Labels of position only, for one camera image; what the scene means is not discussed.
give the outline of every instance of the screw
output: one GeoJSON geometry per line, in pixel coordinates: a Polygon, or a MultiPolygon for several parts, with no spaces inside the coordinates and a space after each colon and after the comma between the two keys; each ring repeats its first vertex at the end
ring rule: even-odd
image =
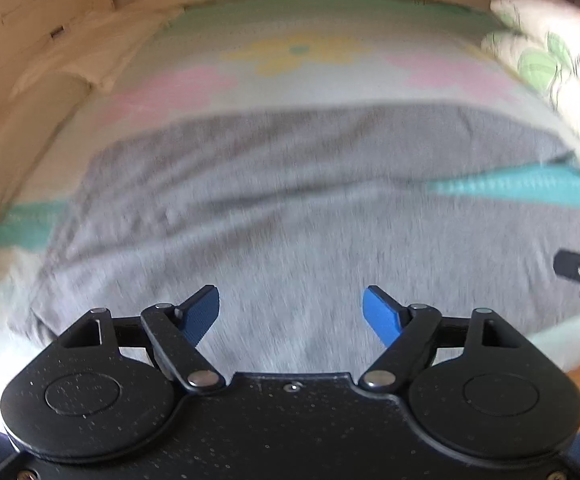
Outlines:
{"type": "Polygon", "coordinates": [[[283,390],[288,392],[289,394],[297,393],[303,385],[298,381],[292,381],[291,383],[287,383],[283,385],[283,390]]]}
{"type": "Polygon", "coordinates": [[[397,378],[388,370],[372,370],[363,376],[363,380],[370,388],[380,388],[390,386],[397,378]]]}
{"type": "Polygon", "coordinates": [[[16,480],[37,480],[38,477],[34,471],[28,471],[24,469],[23,471],[19,471],[16,475],[16,480]]]}
{"type": "Polygon", "coordinates": [[[209,388],[219,383],[221,378],[212,370],[196,370],[188,375],[187,381],[197,388],[209,388]]]}

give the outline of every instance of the gray cloth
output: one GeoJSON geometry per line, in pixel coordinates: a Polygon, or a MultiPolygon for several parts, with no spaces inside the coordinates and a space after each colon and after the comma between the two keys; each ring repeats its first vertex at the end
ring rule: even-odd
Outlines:
{"type": "Polygon", "coordinates": [[[552,256],[580,251],[580,210],[426,193],[421,179],[546,160],[560,142],[444,105],[198,120],[94,160],[55,231],[29,336],[87,309],[133,316],[218,286],[199,350],[236,370],[361,373],[383,348],[364,288],[448,316],[478,306],[523,332],[580,312],[552,256]]]}

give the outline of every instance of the green leaf pattern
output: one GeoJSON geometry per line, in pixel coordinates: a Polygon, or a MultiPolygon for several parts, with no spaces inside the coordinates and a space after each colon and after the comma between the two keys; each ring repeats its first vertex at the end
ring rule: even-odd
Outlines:
{"type": "Polygon", "coordinates": [[[526,48],[516,67],[519,76],[542,95],[549,95],[560,75],[561,67],[547,52],[526,48]]]}
{"type": "Polygon", "coordinates": [[[501,48],[501,41],[505,37],[506,33],[500,30],[490,33],[488,41],[490,42],[490,50],[493,52],[498,52],[501,48]]]}
{"type": "Polygon", "coordinates": [[[521,30],[521,16],[515,6],[511,6],[508,10],[497,12],[497,17],[507,28],[521,30]]]}
{"type": "Polygon", "coordinates": [[[572,71],[572,57],[570,51],[566,47],[565,42],[558,34],[548,32],[546,39],[548,45],[548,52],[550,52],[561,63],[561,68],[572,71]]]}

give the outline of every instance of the circular cap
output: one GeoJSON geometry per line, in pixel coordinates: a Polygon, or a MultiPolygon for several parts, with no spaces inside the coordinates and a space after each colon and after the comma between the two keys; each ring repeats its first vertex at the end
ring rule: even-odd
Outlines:
{"type": "Polygon", "coordinates": [[[197,388],[208,388],[219,383],[221,378],[212,370],[196,370],[188,375],[187,381],[197,388]]]}
{"type": "Polygon", "coordinates": [[[45,402],[59,415],[90,415],[110,407],[119,397],[119,385],[101,374],[73,374],[45,390],[45,402]]]}
{"type": "Polygon", "coordinates": [[[520,415],[539,402],[532,383],[510,374],[475,377],[465,384],[464,397],[475,410],[494,416],[520,415]]]}
{"type": "Polygon", "coordinates": [[[388,370],[372,370],[363,376],[363,381],[371,388],[390,386],[396,380],[394,374],[388,370]]]}

